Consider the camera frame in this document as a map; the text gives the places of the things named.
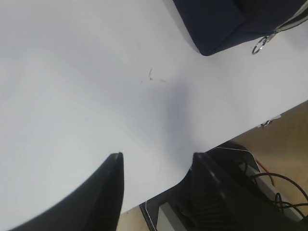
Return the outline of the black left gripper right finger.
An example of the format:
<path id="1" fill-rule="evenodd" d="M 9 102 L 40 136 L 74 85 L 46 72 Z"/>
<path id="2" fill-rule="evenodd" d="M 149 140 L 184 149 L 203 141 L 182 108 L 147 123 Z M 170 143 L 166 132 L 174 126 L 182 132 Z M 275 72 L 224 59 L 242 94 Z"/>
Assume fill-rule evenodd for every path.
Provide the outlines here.
<path id="1" fill-rule="evenodd" d="M 247 152 L 194 153 L 184 179 L 169 201 L 190 231 L 261 231 L 265 205 L 248 181 L 257 170 Z"/>

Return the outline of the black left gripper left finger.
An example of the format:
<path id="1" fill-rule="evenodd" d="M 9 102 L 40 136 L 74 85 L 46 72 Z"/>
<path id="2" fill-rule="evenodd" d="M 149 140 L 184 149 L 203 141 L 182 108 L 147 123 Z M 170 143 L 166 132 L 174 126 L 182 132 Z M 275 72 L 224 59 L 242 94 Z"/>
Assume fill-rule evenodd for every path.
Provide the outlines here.
<path id="1" fill-rule="evenodd" d="M 16 231 L 115 231 L 124 197 L 124 157 L 114 153 L 76 190 Z"/>

